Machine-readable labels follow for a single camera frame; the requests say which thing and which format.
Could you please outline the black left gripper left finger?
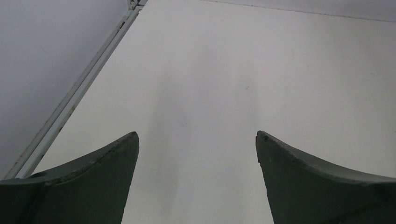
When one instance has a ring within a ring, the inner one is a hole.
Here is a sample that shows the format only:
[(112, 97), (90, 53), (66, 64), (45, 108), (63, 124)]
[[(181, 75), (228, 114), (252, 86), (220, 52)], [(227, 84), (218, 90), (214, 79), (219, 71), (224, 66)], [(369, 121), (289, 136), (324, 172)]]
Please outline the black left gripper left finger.
[(70, 162), (0, 183), (3, 224), (119, 224), (139, 154), (130, 132)]

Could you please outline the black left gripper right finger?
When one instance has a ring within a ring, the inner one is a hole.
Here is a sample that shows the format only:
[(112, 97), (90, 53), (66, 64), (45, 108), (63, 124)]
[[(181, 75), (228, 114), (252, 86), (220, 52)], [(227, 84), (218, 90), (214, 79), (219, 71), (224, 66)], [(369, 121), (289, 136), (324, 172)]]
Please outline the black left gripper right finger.
[(274, 223), (395, 223), (395, 178), (333, 164), (264, 131), (255, 146)]

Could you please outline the aluminium frame rail left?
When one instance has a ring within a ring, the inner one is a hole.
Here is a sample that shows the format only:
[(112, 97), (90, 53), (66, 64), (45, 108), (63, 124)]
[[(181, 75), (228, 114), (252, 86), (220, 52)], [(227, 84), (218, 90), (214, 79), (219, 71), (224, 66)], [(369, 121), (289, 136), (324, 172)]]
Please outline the aluminium frame rail left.
[(0, 3), (0, 177), (30, 176), (144, 0)]

